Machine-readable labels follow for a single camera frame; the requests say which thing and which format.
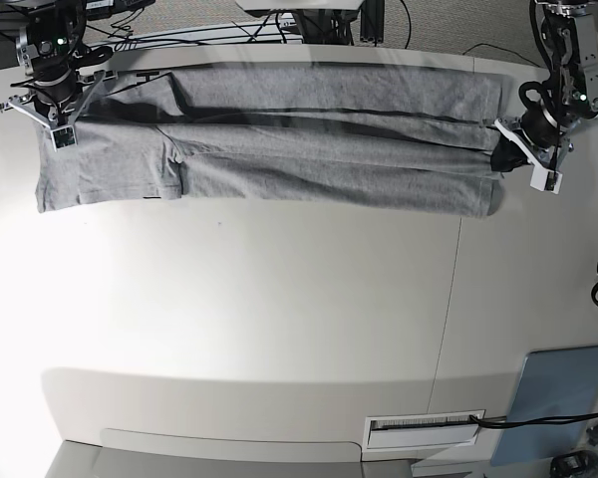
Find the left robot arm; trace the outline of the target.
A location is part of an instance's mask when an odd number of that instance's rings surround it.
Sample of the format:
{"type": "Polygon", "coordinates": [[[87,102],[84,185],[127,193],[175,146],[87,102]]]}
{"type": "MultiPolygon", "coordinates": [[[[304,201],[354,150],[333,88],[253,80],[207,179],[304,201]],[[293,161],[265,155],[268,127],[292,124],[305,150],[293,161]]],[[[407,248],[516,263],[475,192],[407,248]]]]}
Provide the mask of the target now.
{"type": "Polygon", "coordinates": [[[557,164],[562,141],[581,121],[598,118],[598,33],[588,1],[531,1],[529,20],[547,79],[525,82],[518,97],[525,107],[512,132],[551,153],[557,164]]]}

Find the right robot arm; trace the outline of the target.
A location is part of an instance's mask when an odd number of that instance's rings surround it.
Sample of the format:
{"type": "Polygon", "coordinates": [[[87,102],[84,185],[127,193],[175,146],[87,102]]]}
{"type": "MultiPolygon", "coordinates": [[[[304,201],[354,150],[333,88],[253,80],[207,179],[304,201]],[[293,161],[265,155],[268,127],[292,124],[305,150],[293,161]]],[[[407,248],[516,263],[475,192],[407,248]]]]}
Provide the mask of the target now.
{"type": "Polygon", "coordinates": [[[83,42],[88,24],[86,1],[55,1],[29,11],[15,47],[26,79],[16,86],[27,93],[0,104],[0,111],[17,111],[49,130],[75,123],[99,86],[114,80],[113,71],[81,70],[101,65],[113,55],[109,47],[92,49],[83,42]]]}

